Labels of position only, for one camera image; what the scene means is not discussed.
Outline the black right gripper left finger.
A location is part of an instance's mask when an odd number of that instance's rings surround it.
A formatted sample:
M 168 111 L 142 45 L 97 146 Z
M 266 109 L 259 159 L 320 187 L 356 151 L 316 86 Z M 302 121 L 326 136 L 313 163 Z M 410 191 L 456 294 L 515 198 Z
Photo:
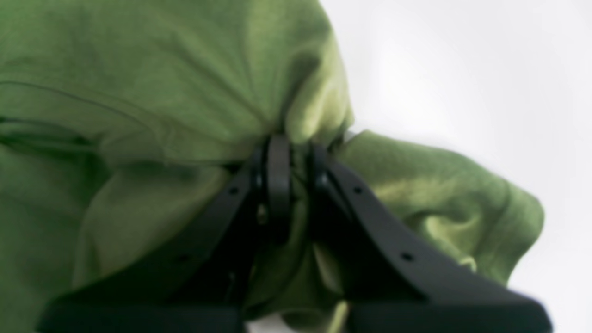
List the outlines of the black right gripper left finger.
M 290 144 L 271 136 L 183 230 L 47 306 L 39 333 L 241 333 L 260 241 L 290 233 Z

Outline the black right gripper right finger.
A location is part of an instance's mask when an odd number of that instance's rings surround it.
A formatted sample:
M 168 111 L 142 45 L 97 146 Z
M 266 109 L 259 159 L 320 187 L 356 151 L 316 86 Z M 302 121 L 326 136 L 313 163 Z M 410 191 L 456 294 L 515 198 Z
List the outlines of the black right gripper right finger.
M 541 304 L 462 268 L 310 145 L 311 238 L 338 261 L 348 333 L 551 333 Z

